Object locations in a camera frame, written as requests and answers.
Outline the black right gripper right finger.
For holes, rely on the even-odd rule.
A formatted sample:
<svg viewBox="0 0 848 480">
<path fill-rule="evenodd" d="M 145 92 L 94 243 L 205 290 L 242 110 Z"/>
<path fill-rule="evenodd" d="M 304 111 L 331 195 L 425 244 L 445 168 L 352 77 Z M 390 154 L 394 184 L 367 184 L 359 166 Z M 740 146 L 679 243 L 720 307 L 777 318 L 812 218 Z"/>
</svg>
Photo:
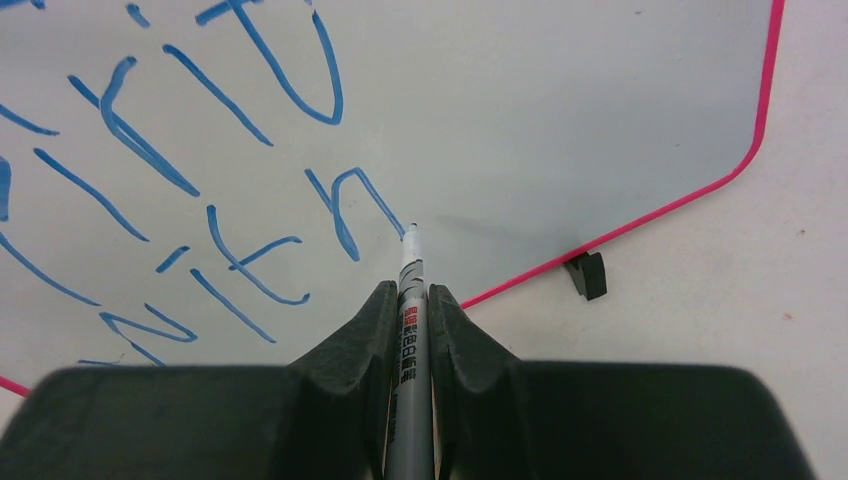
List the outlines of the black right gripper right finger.
<svg viewBox="0 0 848 480">
<path fill-rule="evenodd" d="M 778 402 L 726 366 L 522 360 L 429 290 L 441 479 L 810 479 Z"/>
</svg>

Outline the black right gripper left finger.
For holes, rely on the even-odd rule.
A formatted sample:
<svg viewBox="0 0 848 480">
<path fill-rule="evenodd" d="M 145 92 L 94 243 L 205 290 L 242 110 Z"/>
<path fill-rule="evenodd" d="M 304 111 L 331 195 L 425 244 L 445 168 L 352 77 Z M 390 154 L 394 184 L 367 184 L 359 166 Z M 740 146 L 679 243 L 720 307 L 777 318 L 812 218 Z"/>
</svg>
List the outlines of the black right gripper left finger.
<svg viewBox="0 0 848 480">
<path fill-rule="evenodd" d="M 1 439 L 5 479 L 379 479 L 397 287 L 286 366 L 76 367 Z"/>
</svg>

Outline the black right whiteboard foot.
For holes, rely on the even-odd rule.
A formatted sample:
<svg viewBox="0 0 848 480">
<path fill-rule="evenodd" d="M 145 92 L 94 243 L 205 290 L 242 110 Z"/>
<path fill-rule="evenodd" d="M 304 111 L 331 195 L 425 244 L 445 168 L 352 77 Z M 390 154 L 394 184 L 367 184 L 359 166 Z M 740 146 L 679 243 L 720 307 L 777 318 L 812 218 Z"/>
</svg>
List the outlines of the black right whiteboard foot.
<svg viewBox="0 0 848 480">
<path fill-rule="evenodd" d="M 583 252 L 563 263 L 572 282 L 587 301 L 592 301 L 607 294 L 607 278 L 605 264 L 600 252 Z"/>
</svg>

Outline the pink framed whiteboard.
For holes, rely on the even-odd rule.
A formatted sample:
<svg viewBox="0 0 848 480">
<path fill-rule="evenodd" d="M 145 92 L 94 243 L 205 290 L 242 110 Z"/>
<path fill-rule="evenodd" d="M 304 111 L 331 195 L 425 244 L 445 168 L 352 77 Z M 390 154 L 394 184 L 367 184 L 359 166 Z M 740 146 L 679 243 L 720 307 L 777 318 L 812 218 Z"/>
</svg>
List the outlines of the pink framed whiteboard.
<svg viewBox="0 0 848 480">
<path fill-rule="evenodd" d="M 736 176 L 779 1 L 5 1 L 1 375 L 281 364 Z"/>
</svg>

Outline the blue white whiteboard marker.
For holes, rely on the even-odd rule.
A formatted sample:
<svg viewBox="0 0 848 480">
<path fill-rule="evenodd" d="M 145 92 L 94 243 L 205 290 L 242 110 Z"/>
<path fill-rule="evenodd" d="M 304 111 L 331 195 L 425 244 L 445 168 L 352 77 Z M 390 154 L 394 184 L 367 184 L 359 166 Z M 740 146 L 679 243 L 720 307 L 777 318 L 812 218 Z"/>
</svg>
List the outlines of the blue white whiteboard marker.
<svg viewBox="0 0 848 480">
<path fill-rule="evenodd" d="M 395 369 L 384 477 L 434 477 L 433 407 L 423 243 L 412 223 L 402 237 Z"/>
</svg>

